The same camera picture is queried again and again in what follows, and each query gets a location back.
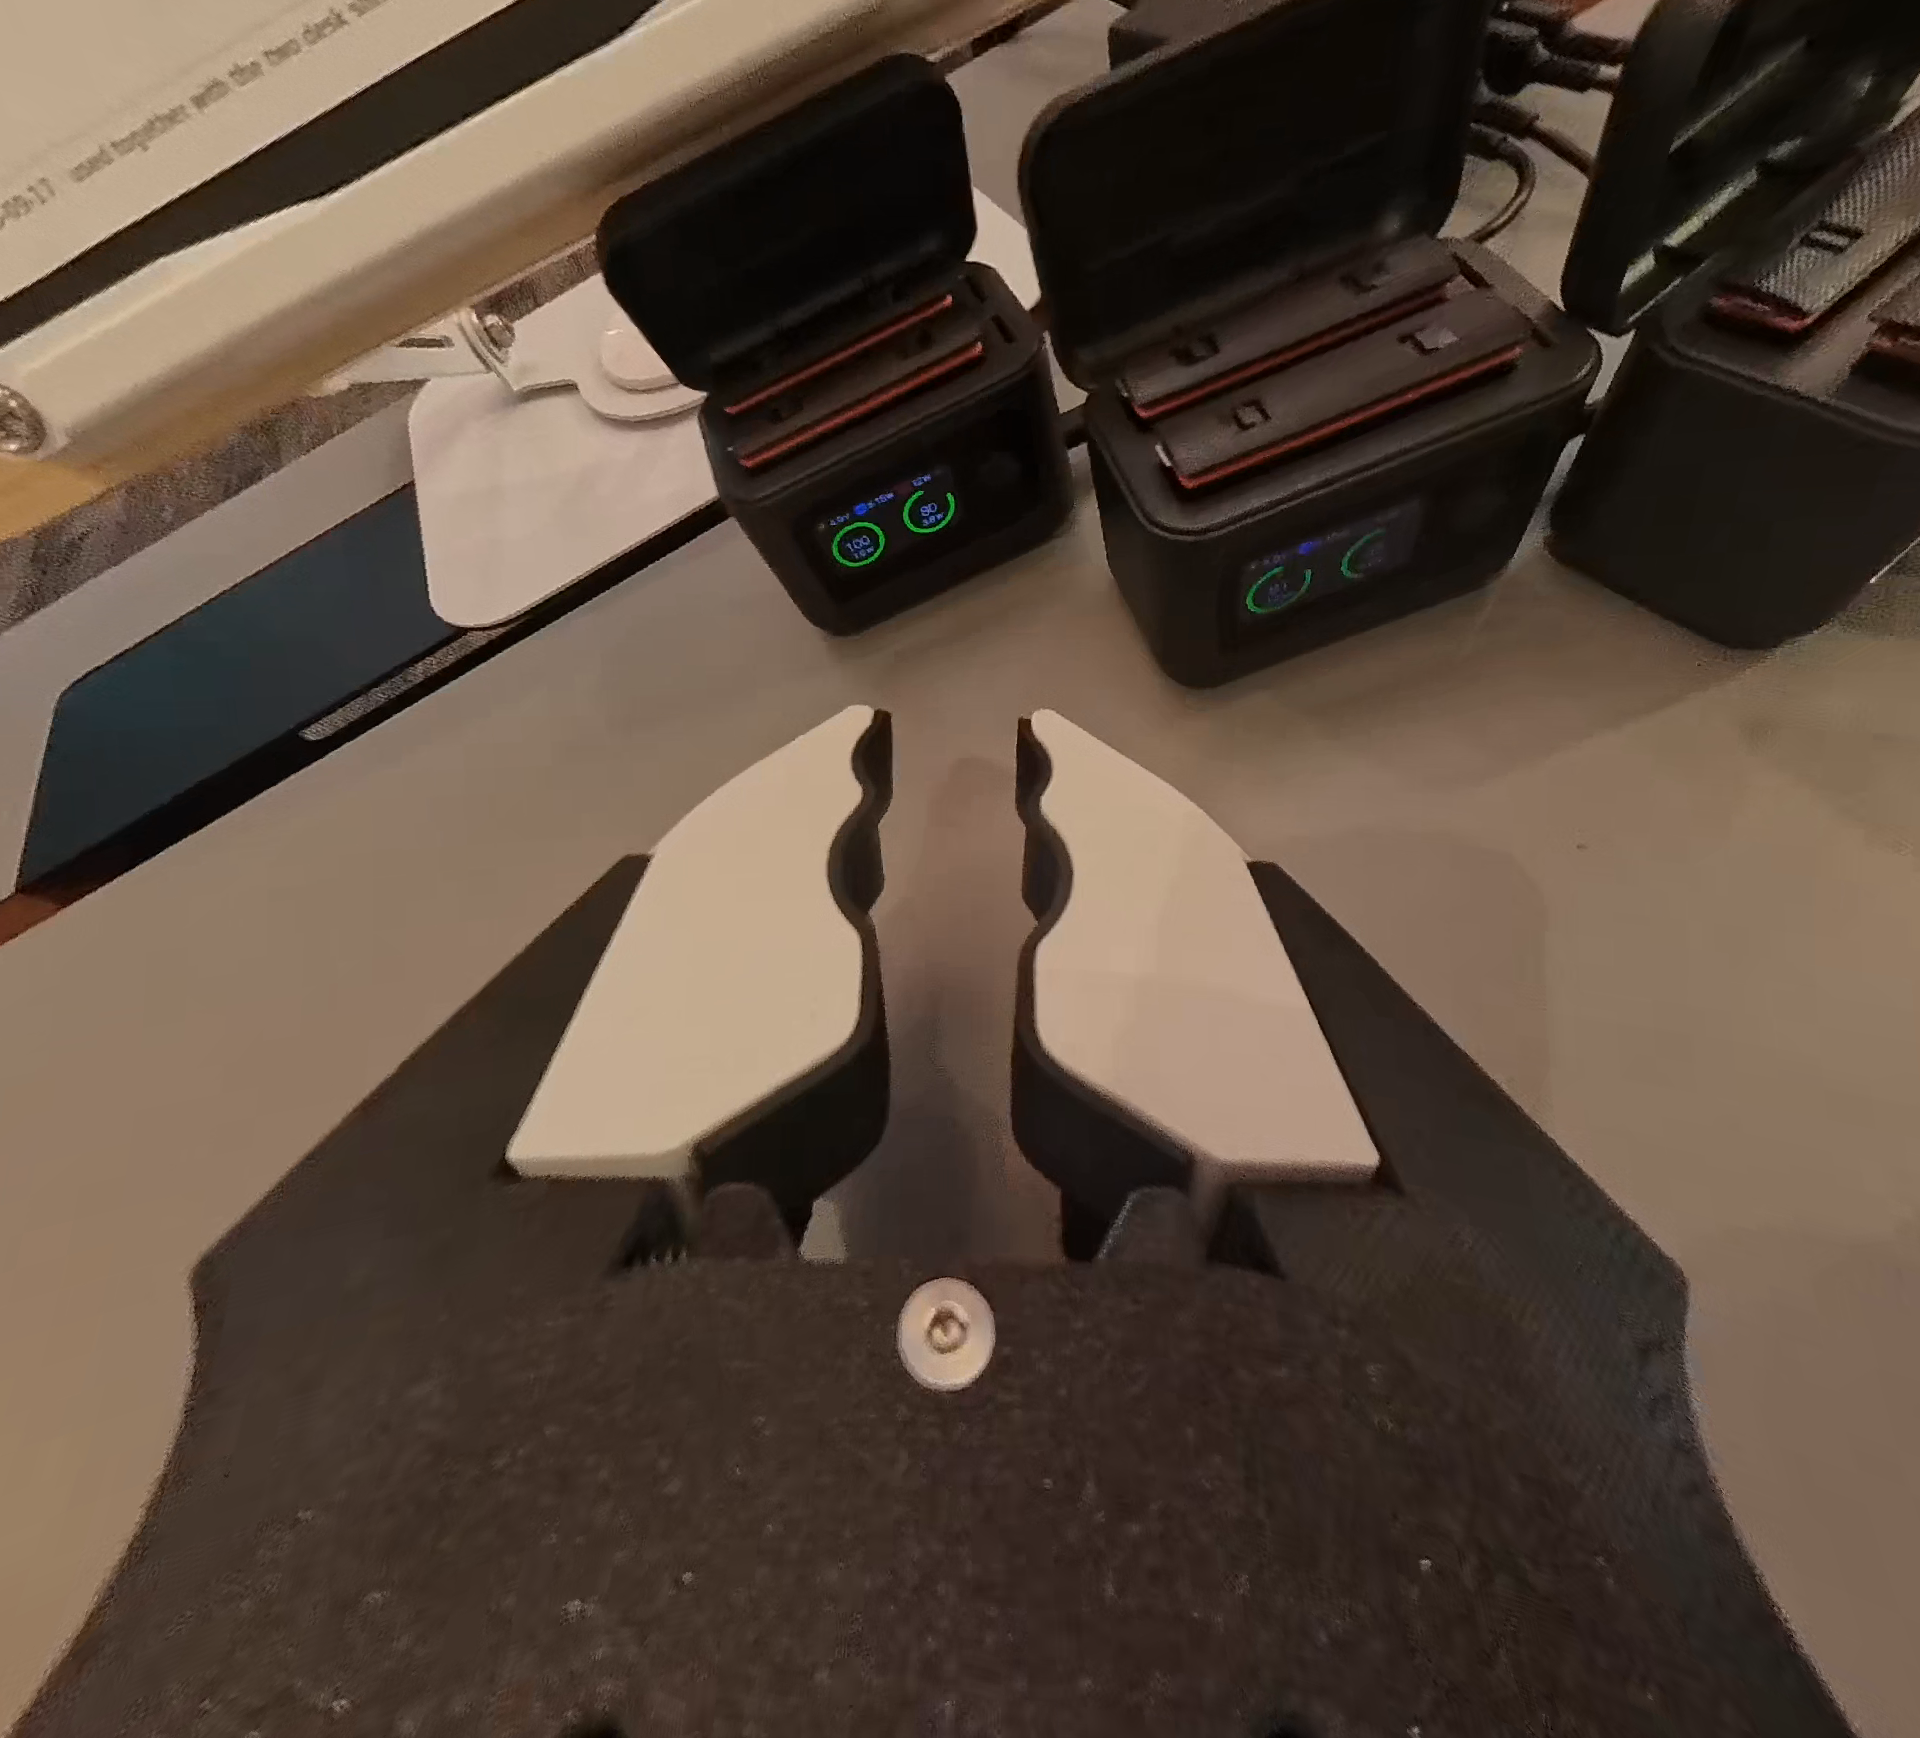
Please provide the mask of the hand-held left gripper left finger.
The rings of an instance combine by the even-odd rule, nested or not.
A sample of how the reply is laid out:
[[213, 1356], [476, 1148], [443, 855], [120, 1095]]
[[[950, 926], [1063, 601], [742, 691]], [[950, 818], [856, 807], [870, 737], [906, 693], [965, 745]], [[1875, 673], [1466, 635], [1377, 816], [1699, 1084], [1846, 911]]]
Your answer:
[[842, 707], [660, 838], [508, 1139], [512, 1174], [691, 1181], [855, 1040], [866, 945], [831, 863], [872, 799], [856, 755], [888, 726]]

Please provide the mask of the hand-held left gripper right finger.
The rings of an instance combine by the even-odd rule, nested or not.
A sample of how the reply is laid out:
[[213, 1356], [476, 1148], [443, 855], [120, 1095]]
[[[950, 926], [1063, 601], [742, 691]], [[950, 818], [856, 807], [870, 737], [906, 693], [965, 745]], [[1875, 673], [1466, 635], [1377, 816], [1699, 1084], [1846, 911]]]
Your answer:
[[1015, 1130], [1060, 1191], [1367, 1185], [1381, 1148], [1206, 810], [1060, 711], [1019, 726]]

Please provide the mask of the black battery charger case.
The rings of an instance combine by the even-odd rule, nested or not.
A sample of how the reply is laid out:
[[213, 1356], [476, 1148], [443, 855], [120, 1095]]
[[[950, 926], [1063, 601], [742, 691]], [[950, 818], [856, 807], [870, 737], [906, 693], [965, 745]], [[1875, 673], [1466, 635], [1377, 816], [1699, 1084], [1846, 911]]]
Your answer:
[[[933, 62], [892, 54], [613, 203], [609, 293], [703, 393], [716, 495], [809, 621], [855, 635], [1036, 549], [1075, 486], [1044, 332], [974, 258], [965, 116]], [[986, 332], [986, 361], [921, 403], [760, 471], [722, 406], [916, 298], [919, 326]]]
[[[1111, 573], [1155, 661], [1218, 688], [1475, 593], [1514, 557], [1584, 427], [1603, 354], [1510, 264], [1445, 233], [1470, 155], [1491, 0], [1288, 0], [1108, 70], [1020, 149], [1044, 321], [1083, 392]], [[1491, 291], [1535, 342], [1338, 440], [1187, 492], [1122, 365], [1297, 279], [1436, 239], [1423, 317]]]
[[1917, 393], [1858, 371], [1906, 250], [1801, 336], [1722, 293], [1852, 191], [1919, 193], [1919, 0], [1656, 0], [1560, 279], [1624, 354], [1549, 549], [1736, 649], [1803, 638], [1917, 543]]

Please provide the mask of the white base mat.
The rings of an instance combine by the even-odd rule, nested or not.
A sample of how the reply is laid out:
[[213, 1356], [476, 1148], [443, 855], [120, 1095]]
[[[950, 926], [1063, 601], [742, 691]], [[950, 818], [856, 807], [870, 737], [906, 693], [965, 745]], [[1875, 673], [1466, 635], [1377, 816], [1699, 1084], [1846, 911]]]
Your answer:
[[[532, 313], [589, 309], [586, 286]], [[517, 401], [487, 374], [434, 375], [407, 418], [427, 601], [455, 630], [528, 615], [599, 569], [721, 511], [701, 411], [655, 425], [611, 424], [575, 395]]]

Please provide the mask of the dark flat mat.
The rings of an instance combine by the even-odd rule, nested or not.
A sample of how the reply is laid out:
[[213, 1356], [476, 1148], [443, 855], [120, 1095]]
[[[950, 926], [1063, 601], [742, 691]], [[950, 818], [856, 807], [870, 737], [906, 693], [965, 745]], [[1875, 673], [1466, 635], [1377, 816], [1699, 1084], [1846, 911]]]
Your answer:
[[459, 635], [429, 598], [418, 494], [403, 486], [61, 690], [12, 886], [106, 847]]

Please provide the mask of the white clip bar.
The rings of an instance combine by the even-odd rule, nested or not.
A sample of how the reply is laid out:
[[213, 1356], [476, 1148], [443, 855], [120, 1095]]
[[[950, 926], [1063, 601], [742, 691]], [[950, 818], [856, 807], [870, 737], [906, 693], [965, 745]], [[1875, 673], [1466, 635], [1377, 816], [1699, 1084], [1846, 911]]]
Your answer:
[[22, 337], [5, 461], [159, 464], [539, 255], [670, 142], [954, 0], [646, 0], [589, 54], [323, 196], [162, 255]]

